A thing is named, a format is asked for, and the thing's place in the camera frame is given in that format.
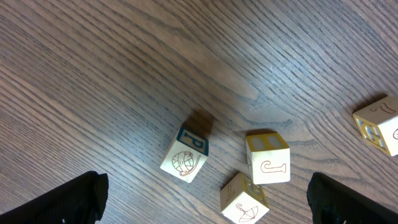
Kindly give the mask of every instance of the blue border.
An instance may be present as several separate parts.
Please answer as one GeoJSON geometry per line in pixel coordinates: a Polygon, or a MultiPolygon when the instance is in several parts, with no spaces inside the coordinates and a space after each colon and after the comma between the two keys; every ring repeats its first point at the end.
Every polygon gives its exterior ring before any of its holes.
{"type": "Polygon", "coordinates": [[[188,144],[186,144],[185,142],[182,142],[182,141],[180,140],[181,135],[182,135],[182,132],[183,132],[184,130],[187,130],[187,131],[189,131],[190,133],[192,133],[192,134],[198,136],[199,138],[202,138],[202,139],[205,140],[205,142],[206,142],[206,148],[205,148],[205,153],[204,153],[204,155],[205,155],[205,156],[208,156],[208,155],[209,155],[209,140],[207,140],[206,138],[204,138],[204,137],[202,137],[202,136],[197,135],[196,133],[193,133],[192,131],[190,131],[190,130],[188,130],[188,129],[186,129],[186,128],[183,128],[183,127],[180,128],[180,131],[178,132],[178,135],[177,135],[177,141],[179,141],[180,143],[182,143],[182,144],[184,144],[184,145],[190,147],[191,149],[194,149],[194,150],[198,151],[197,149],[191,147],[190,145],[188,145],[188,144]]]}

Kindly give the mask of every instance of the wooden surface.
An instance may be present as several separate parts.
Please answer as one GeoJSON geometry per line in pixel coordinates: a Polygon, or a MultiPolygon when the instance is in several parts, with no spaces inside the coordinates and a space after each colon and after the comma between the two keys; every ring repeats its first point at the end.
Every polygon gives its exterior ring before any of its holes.
{"type": "Polygon", "coordinates": [[[315,171],[398,212],[398,158],[352,112],[398,96],[392,0],[1,0],[0,213],[106,172],[102,223],[228,223],[248,130],[291,147],[259,223],[310,223],[315,171]],[[210,137],[191,184],[159,169],[178,127],[210,137]]]}

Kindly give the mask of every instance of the blue block face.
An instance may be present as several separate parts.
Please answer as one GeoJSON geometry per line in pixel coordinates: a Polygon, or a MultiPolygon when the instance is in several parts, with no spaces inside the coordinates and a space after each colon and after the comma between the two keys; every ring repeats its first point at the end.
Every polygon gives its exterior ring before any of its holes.
{"type": "Polygon", "coordinates": [[[205,156],[209,155],[209,141],[203,137],[193,134],[185,128],[180,128],[180,131],[177,135],[177,141],[191,147],[205,156]]]}

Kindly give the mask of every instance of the black object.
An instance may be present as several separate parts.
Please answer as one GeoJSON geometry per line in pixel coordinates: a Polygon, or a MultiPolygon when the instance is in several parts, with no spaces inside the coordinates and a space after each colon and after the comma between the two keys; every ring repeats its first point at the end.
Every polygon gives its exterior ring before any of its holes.
{"type": "Polygon", "coordinates": [[[1,224],[94,224],[108,199],[108,175],[89,171],[0,215],[1,224]]]}
{"type": "Polygon", "coordinates": [[[398,214],[325,174],[313,174],[307,190],[314,224],[397,224],[398,214]]]}

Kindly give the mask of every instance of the wooden block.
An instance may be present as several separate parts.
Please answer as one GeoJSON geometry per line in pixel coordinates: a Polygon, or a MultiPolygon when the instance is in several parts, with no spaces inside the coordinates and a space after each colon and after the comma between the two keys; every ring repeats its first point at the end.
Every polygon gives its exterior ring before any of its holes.
{"type": "Polygon", "coordinates": [[[279,134],[247,136],[246,154],[255,184],[290,181],[290,148],[279,134]]]}
{"type": "Polygon", "coordinates": [[[256,223],[268,211],[264,189],[239,173],[220,192],[221,212],[234,223],[256,223]]]}
{"type": "Polygon", "coordinates": [[[353,114],[362,137],[389,156],[398,154],[398,100],[387,96],[353,114]]]}
{"type": "Polygon", "coordinates": [[[191,131],[180,128],[160,168],[190,183],[209,155],[209,142],[191,131]]]}

